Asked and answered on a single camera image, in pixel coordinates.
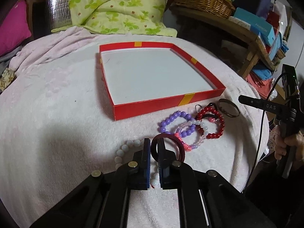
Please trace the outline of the person's right hand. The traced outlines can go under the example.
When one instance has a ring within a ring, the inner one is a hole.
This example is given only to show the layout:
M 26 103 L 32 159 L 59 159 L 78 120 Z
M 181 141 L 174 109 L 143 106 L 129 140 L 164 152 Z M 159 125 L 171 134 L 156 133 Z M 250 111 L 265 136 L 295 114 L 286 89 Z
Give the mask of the person's right hand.
M 303 134 L 298 132 L 295 135 L 283 139 L 281 137 L 280 126 L 277 126 L 275 135 L 275 159 L 281 160 L 281 158 L 287 154 L 287 146 L 296 149 L 293 167 L 298 169 L 303 166 Z

